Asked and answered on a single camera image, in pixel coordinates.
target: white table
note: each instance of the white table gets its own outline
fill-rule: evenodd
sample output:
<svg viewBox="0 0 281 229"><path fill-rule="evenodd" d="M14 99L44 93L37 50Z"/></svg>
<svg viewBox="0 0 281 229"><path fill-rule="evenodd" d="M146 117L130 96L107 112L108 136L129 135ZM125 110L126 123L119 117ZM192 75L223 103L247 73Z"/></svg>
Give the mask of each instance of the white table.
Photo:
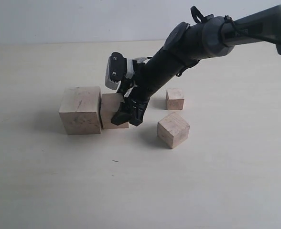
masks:
<svg viewBox="0 0 281 229"><path fill-rule="evenodd" d="M0 46L0 229L281 229L281 56L204 60L155 94L139 127L67 136L64 88L101 86L108 56L162 41ZM156 137L167 87L190 137Z"/></svg>

